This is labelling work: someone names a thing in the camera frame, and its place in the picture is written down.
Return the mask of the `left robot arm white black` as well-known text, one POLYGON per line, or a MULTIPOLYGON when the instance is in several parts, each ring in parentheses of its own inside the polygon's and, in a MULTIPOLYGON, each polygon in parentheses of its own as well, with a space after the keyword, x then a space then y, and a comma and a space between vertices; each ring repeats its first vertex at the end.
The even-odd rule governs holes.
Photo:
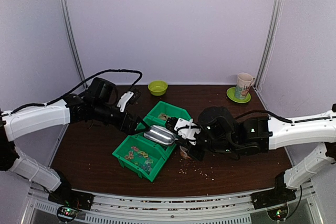
POLYGON ((130 114, 125 108, 132 101, 133 93, 125 93, 116 105, 108 104, 105 98, 94 98, 70 94, 57 102, 34 104, 18 111, 1 113, 1 170, 10 171, 35 182, 64 205, 71 205, 76 197, 70 182, 61 172, 48 168, 26 155, 14 141, 24 135, 53 126, 96 120, 104 125, 113 125, 119 131, 134 135, 142 124, 142 118, 130 114))

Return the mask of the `metal scoop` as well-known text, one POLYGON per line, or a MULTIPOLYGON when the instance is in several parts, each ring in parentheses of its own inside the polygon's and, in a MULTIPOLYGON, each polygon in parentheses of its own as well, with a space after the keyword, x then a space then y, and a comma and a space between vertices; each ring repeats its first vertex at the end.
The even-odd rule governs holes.
POLYGON ((143 136, 163 146, 171 146, 177 139, 174 133, 159 125, 150 126, 149 129, 143 133, 143 136))

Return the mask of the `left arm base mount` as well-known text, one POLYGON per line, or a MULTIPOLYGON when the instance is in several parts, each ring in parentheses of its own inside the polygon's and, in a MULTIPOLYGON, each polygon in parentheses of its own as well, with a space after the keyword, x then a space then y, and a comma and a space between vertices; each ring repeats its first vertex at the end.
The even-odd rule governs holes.
POLYGON ((84 210, 90 210, 94 200, 93 194, 75 190, 70 192, 70 196, 67 199, 63 199, 55 192, 48 190, 46 190, 46 192, 49 195, 49 201, 58 203, 60 205, 57 207, 56 217, 63 223, 72 222, 81 212, 84 210))

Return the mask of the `green three-compartment candy bin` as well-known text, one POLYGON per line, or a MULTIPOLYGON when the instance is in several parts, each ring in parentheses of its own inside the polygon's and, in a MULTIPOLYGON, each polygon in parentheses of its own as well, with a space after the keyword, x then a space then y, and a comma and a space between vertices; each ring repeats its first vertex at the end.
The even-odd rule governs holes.
MULTIPOLYGON (((159 120, 157 117, 160 113, 165 113, 170 117, 183 118, 185 120, 191 119, 191 116, 185 109, 160 101, 148 112, 148 114, 144 117, 144 121, 149 126, 165 126, 166 121, 159 120)), ((139 133, 127 136, 113 151, 112 155, 118 159, 121 167, 135 172, 140 178, 145 178, 153 182, 168 158, 173 153, 175 147, 176 145, 163 146, 154 143, 146 139, 143 136, 143 133, 139 133), (124 158, 132 146, 136 146, 147 152, 149 156, 154 159, 153 169, 149 174, 124 158)))

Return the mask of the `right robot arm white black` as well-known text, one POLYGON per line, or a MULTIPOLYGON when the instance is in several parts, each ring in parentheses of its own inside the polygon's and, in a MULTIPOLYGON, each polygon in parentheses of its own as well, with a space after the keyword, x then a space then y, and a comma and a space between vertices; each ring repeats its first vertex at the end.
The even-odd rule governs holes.
POLYGON ((265 111, 266 117, 238 122, 224 106, 205 108, 196 122, 170 117, 165 128, 176 134, 176 143, 191 158, 201 161, 206 151, 231 153, 236 157, 255 155, 285 146, 317 143, 299 164, 280 175, 280 184, 269 192, 272 203, 279 204, 289 190, 300 185, 335 162, 335 112, 312 116, 282 118, 265 111))

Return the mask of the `clear plastic jar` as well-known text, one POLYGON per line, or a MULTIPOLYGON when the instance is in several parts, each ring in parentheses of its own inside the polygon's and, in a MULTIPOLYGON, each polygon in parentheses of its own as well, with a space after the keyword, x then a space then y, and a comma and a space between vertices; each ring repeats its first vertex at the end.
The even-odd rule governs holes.
POLYGON ((192 158, 187 153, 187 148, 180 146, 180 155, 182 159, 191 161, 192 158))

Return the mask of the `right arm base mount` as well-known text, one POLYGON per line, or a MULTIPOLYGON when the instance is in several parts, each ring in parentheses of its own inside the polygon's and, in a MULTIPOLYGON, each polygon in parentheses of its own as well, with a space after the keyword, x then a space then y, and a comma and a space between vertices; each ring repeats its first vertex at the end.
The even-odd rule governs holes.
POLYGON ((254 209, 266 208, 272 221, 284 221, 289 216, 288 202, 296 199, 296 191, 290 189, 270 189, 251 194, 254 209))

